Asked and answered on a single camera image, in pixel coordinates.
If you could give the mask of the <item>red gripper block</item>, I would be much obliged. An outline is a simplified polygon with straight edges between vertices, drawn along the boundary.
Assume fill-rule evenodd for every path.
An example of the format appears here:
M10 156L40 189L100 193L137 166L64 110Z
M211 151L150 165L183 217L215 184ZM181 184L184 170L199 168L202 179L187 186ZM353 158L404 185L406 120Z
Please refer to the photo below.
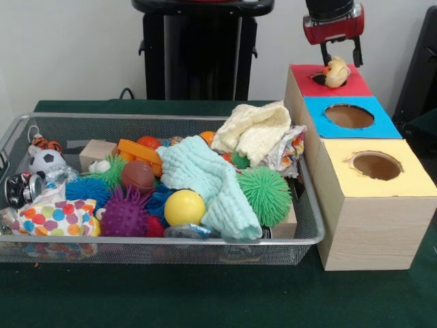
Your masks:
M365 12L361 3L353 3L350 9L347 9L340 16L328 20L315 20L309 14L303 17L304 34L311 45L320 44L324 66L332 60L328 53L326 42L339 39L352 39L354 49L352 56L356 68L363 65L360 35L365 28Z

